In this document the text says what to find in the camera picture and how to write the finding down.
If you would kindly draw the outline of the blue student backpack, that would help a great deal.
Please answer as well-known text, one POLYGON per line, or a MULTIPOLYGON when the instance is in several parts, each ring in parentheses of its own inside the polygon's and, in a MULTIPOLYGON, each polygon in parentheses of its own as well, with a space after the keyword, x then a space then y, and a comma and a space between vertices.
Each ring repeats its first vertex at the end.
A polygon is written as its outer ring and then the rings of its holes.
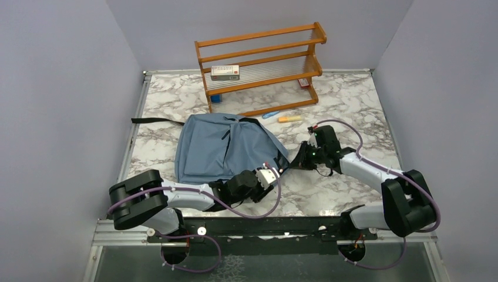
POLYGON ((226 181, 263 163, 280 172, 289 168, 288 150, 257 119, 204 113, 190 115, 179 125, 174 173, 180 183, 226 181))

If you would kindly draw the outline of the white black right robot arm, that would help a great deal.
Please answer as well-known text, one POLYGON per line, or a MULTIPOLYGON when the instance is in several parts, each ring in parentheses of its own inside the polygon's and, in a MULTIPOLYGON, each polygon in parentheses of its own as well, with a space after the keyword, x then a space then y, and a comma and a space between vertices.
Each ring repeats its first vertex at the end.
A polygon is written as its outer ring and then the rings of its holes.
POLYGON ((417 170, 387 169, 360 157, 351 147, 342 147, 332 126, 313 126, 310 138, 301 143, 290 168, 315 170, 325 165, 331 173, 353 177, 379 192, 381 204, 360 205, 343 211, 339 232, 353 239, 363 229, 390 230, 399 237, 421 232, 439 220, 428 186, 417 170))

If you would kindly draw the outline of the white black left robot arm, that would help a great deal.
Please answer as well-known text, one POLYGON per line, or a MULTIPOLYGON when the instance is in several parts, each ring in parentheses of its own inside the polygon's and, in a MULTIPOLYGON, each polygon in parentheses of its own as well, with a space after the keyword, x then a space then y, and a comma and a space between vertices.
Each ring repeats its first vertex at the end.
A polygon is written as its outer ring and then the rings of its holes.
POLYGON ((107 213, 116 230, 146 226, 177 241, 184 236, 185 228, 180 209, 229 210, 244 217, 233 205, 247 199, 258 203, 274 187, 281 187, 275 168, 244 170, 227 181, 205 184, 171 182, 162 179, 158 170, 150 169, 109 189, 111 206, 107 213))

